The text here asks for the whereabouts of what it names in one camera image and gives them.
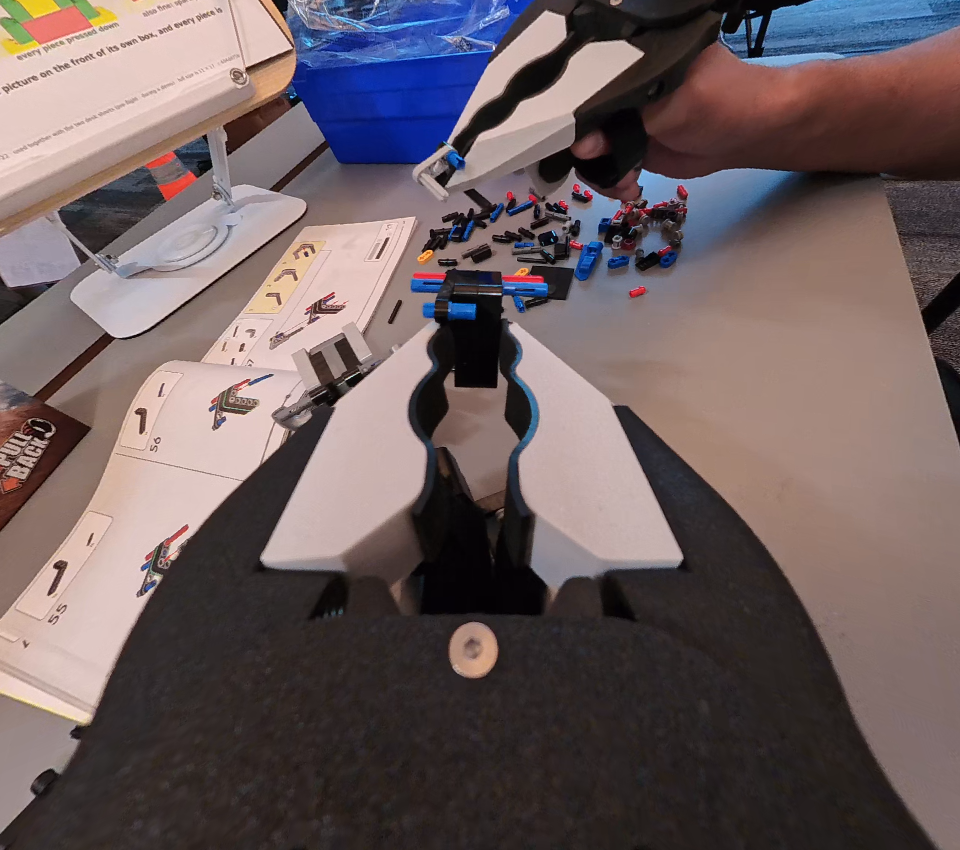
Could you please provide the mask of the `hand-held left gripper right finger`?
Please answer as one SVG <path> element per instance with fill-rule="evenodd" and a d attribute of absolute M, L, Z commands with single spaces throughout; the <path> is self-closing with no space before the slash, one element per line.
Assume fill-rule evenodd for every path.
<path fill-rule="evenodd" d="M 510 454 L 501 552 L 558 590 L 610 570 L 677 568 L 683 554 L 628 439 L 637 419 L 518 324 L 501 373 Z"/>

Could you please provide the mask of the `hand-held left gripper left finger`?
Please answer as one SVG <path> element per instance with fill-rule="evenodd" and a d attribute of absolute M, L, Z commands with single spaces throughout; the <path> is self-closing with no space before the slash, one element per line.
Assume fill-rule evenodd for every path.
<path fill-rule="evenodd" d="M 409 404 L 433 370 L 427 324 L 339 400 L 277 527 L 265 568 L 376 577 L 401 600 L 423 558 L 411 513 L 426 483 L 427 450 Z"/>

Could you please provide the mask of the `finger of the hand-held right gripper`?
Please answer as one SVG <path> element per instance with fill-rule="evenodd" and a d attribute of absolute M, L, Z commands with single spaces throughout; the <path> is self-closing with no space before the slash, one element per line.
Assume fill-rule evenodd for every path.
<path fill-rule="evenodd" d="M 470 148 L 512 110 L 511 98 L 535 94 L 551 86 L 578 51 L 578 38 L 567 20 L 544 12 L 518 32 L 492 59 L 458 120 L 449 144 Z"/>
<path fill-rule="evenodd" d="M 463 170 L 447 172 L 443 185 L 477 184 L 499 171 L 522 169 L 570 145 L 573 112 L 643 58 L 626 41 L 590 42 L 569 60 L 553 84 L 527 96 L 515 93 L 510 113 L 479 134 L 472 147 L 454 144 Z"/>

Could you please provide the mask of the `grey beam piece blue pin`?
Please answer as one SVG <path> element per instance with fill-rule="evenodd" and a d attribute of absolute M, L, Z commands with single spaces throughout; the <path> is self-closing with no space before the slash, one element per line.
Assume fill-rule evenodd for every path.
<path fill-rule="evenodd" d="M 464 158 L 449 143 L 442 143 L 414 168 L 412 177 L 437 200 L 445 202 L 450 197 L 447 183 L 465 166 Z"/>

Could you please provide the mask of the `pile of small building pieces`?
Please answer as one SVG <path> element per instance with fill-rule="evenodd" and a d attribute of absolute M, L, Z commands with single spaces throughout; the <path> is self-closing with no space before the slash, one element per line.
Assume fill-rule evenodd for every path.
<path fill-rule="evenodd" d="M 502 273 L 478 268 L 453 267 L 453 258 L 447 261 L 445 273 L 451 269 L 465 271 L 494 271 L 502 276 L 531 276 L 533 266 L 545 264 L 570 267 L 575 270 L 574 280 L 587 281 L 600 269 L 609 272 L 636 270 L 640 274 L 649 271 L 665 271 L 673 267 L 683 243 L 683 225 L 689 214 L 689 192 L 678 184 L 675 195 L 651 205 L 640 196 L 635 201 L 623 201 L 610 217 L 600 218 L 597 223 L 598 240 L 582 243 L 578 240 L 581 230 L 579 218 L 569 215 L 570 207 L 563 200 L 551 203 L 540 200 L 530 193 L 522 205 L 498 204 L 489 206 L 478 217 L 453 214 L 448 220 L 455 230 L 466 232 L 476 222 L 495 222 L 529 208 L 541 208 L 542 214 L 529 222 L 523 232 L 501 232 L 493 235 L 502 244 L 510 242 L 510 260 L 522 268 L 522 272 Z M 519 310 L 527 302 L 544 302 L 545 299 L 513 298 Z"/>

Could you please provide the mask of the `black sub-assembly blue red pins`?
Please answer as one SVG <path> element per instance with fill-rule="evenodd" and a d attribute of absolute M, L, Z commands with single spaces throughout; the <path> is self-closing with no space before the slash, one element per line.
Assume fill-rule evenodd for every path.
<path fill-rule="evenodd" d="M 542 277 L 451 269 L 415 273 L 411 290 L 434 296 L 432 302 L 424 303 L 423 315 L 451 332 L 455 385 L 494 389 L 498 386 L 503 299 L 545 299 L 549 287 Z"/>

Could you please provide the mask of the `person's right forearm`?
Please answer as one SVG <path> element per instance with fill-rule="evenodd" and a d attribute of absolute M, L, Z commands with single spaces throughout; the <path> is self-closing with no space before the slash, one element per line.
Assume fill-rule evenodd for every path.
<path fill-rule="evenodd" d="M 959 30 L 881 54 L 761 67 L 758 167 L 958 180 Z"/>

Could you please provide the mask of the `person's right hand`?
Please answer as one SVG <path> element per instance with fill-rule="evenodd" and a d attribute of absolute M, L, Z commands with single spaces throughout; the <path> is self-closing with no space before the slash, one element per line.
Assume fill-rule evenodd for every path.
<path fill-rule="evenodd" d="M 675 91 L 642 112 L 648 142 L 639 165 L 599 192 L 636 200 L 644 169 L 689 180 L 727 169 L 775 167 L 771 143 L 776 142 L 781 77 L 774 67 L 748 64 L 722 44 L 712 44 Z"/>

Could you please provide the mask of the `partly built toy truck chassis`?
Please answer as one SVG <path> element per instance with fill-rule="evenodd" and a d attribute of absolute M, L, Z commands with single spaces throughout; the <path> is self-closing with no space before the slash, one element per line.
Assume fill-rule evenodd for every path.
<path fill-rule="evenodd" d="M 384 361 L 375 358 L 354 323 L 311 349 L 294 352 L 293 360 L 303 393 L 272 414 L 277 425 L 290 431 L 306 424 L 316 408 L 341 400 Z"/>

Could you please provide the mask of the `clear plastic bag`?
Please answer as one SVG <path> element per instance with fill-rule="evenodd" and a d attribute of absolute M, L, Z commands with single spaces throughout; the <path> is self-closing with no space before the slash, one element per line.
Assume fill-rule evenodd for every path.
<path fill-rule="evenodd" d="M 411 61 L 490 53 L 520 0 L 287 0 L 302 64 Z"/>

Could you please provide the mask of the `blue plastic bin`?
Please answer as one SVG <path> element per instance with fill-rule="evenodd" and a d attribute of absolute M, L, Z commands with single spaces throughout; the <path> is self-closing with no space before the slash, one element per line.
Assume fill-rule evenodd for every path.
<path fill-rule="evenodd" d="M 418 163 L 447 140 L 490 51 L 318 67 L 293 88 L 342 163 Z"/>

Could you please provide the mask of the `white instruction booklet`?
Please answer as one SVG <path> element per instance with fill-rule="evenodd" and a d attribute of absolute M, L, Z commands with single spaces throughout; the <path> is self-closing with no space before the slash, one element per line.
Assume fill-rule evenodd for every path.
<path fill-rule="evenodd" d="M 2 695 L 89 722 L 143 608 L 212 512 L 289 436 L 294 354 L 365 330 L 414 217 L 302 229 L 200 362 L 140 386 L 89 506 L 2 616 Z"/>

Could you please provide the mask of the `white folding stand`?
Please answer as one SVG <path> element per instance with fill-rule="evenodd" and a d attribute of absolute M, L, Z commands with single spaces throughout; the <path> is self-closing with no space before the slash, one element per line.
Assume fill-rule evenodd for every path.
<path fill-rule="evenodd" d="M 121 257 L 91 252 L 54 213 L 47 217 L 96 265 L 71 302 L 114 338 L 154 327 L 306 213 L 302 199 L 232 185 L 225 129 L 207 138 L 212 197 Z"/>

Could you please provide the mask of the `monster truck picture box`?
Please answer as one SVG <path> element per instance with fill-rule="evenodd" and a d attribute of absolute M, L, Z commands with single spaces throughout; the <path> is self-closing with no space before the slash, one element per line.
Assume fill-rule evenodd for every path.
<path fill-rule="evenodd" d="M 1 527 L 89 433 L 90 427 L 1 382 Z"/>

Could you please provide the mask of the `orange striped traffic cone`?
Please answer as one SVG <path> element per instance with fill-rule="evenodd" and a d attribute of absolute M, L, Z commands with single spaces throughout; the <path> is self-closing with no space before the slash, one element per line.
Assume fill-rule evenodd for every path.
<path fill-rule="evenodd" d="M 144 169 L 165 202 L 170 202 L 198 180 L 197 168 L 203 163 L 196 156 L 169 151 L 147 162 Z"/>

